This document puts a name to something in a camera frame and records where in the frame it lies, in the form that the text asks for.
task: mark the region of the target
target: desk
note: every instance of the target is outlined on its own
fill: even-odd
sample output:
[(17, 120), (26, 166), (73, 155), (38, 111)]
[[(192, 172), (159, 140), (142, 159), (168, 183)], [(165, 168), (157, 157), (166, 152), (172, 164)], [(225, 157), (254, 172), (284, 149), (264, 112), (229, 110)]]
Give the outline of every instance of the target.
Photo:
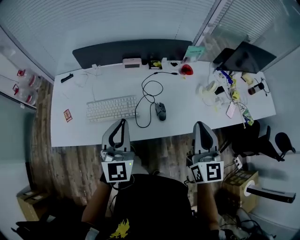
[[(158, 74), (148, 79), (159, 81), (163, 85), (164, 91), (156, 97), (156, 102), (165, 104), (167, 117), (165, 121), (159, 121), (152, 106), (152, 122), (147, 128), (139, 128), (134, 118), (127, 119), (131, 141), (191, 133), (197, 121), (206, 123), (212, 129), (242, 122), (238, 109), (230, 119), (226, 115), (227, 104), (216, 111), (213, 107), (206, 106), (196, 95), (199, 84), (207, 85), (209, 68), (209, 82), (215, 80), (210, 63), (194, 62), (190, 66), (194, 74), (186, 79), (181, 75), (169, 74)], [(149, 70), (147, 66), (136, 69), (125, 69), (122, 65), (104, 66), (98, 71), (97, 74), (101, 75), (97, 77), (85, 75), (85, 71), (96, 74), (94, 69), (80, 69), (73, 71), (74, 77), (64, 83), (60, 80), (69, 73), (55, 77), (51, 106), (52, 147), (101, 144), (103, 133), (114, 121), (87, 122), (86, 103), (93, 101), (93, 92), (96, 100), (128, 95), (136, 95), (140, 99), (143, 96), (142, 81), (157, 70)], [(167, 67), (164, 71), (175, 72)], [(260, 76), (264, 77), (262, 72), (257, 74), (258, 80)], [(241, 78), (237, 79), (237, 87), (239, 91), (247, 93), (248, 86)], [(160, 86), (149, 83), (146, 90), (152, 94), (158, 93)], [(138, 106), (138, 122), (141, 126), (146, 126), (149, 122), (149, 106), (144, 99)], [(264, 91), (254, 95), (247, 94), (247, 107), (254, 120), (276, 114), (271, 94), (266, 97)], [(69, 122), (63, 114), (67, 109), (73, 118)]]

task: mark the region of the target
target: power strip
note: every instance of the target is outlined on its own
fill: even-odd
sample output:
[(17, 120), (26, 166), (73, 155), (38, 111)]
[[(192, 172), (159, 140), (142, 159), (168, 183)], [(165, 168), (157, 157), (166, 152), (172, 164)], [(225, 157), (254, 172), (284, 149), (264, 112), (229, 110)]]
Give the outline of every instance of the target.
[(242, 168), (243, 165), (242, 165), (242, 162), (240, 161), (239, 157), (236, 157), (236, 159), (234, 159), (233, 161), (238, 169)]

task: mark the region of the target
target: white keyboard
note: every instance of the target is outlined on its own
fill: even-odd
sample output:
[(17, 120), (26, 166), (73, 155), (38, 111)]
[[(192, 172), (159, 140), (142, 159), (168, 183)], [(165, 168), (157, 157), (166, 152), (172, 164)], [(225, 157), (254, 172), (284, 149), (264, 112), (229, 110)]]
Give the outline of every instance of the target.
[(135, 117), (136, 96), (105, 99), (86, 104), (86, 116), (89, 122), (102, 122)]

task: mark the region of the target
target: computer mouse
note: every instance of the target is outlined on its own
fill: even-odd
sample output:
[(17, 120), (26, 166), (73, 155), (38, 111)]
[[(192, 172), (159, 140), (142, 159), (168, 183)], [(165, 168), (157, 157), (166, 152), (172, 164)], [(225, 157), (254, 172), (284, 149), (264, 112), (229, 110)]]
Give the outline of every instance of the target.
[(166, 119), (165, 105), (163, 103), (156, 103), (155, 111), (159, 120), (164, 121)]

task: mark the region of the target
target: office chair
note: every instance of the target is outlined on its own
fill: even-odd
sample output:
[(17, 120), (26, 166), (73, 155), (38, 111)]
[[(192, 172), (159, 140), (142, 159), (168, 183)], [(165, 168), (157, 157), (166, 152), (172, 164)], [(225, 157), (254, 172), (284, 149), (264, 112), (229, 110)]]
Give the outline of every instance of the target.
[(221, 152), (232, 143), (232, 150), (236, 157), (241, 155), (244, 158), (262, 153), (270, 158), (276, 159), (278, 162), (284, 161), (283, 157), (287, 151), (292, 150), (294, 153), (296, 152), (295, 148), (292, 147), (289, 137), (285, 133), (278, 133), (275, 137), (276, 145), (282, 151), (282, 154), (279, 155), (270, 142), (270, 126), (267, 126), (265, 135), (258, 137), (259, 132), (260, 124), (258, 121), (254, 121), (254, 124), (247, 126), (246, 129), (243, 128), (242, 124), (234, 126), (231, 131), (231, 139), (222, 148)]

